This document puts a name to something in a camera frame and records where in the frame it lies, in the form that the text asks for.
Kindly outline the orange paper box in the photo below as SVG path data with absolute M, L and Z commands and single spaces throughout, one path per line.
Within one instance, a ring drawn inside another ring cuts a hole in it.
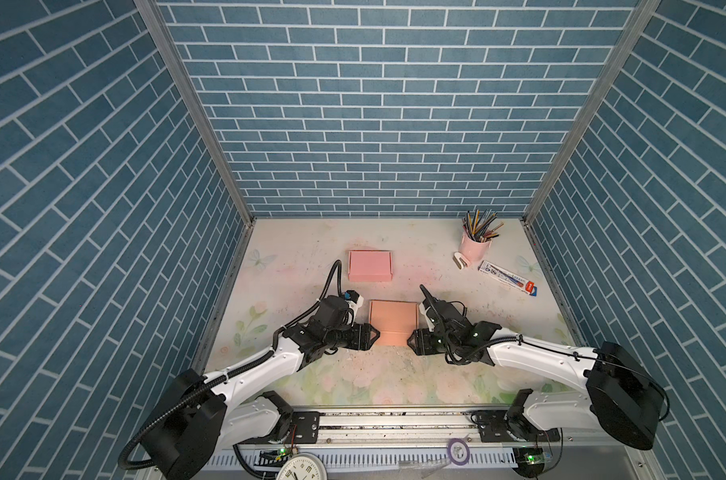
M 369 322 L 380 332 L 376 346 L 406 347 L 418 327 L 418 304 L 414 302 L 373 300 Z

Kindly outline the pink paper box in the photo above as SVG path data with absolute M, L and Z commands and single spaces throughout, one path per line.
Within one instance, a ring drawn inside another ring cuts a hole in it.
M 348 278 L 352 282 L 390 282 L 393 279 L 392 253 L 385 250 L 351 250 Z

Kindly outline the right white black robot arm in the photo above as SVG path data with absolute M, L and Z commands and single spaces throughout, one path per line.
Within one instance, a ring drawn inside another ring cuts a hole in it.
M 574 347 L 532 339 L 497 323 L 473 323 L 453 303 L 433 297 L 420 311 L 427 325 L 407 340 L 416 355 L 441 355 L 454 366 L 518 369 L 566 386 L 557 393 L 518 391 L 504 415 L 515 440 L 534 441 L 555 430 L 602 430 L 636 450 L 653 448 L 669 398 L 622 346 Z

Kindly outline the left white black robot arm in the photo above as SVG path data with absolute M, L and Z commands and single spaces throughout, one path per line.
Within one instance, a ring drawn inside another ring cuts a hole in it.
M 191 479 L 225 447 L 284 439 L 293 409 L 269 385 L 340 349 L 369 350 L 380 333 L 356 322 L 363 302 L 354 290 L 330 295 L 240 363 L 204 375 L 192 369 L 180 374 L 119 454 L 119 467 L 157 468 L 167 479 Z

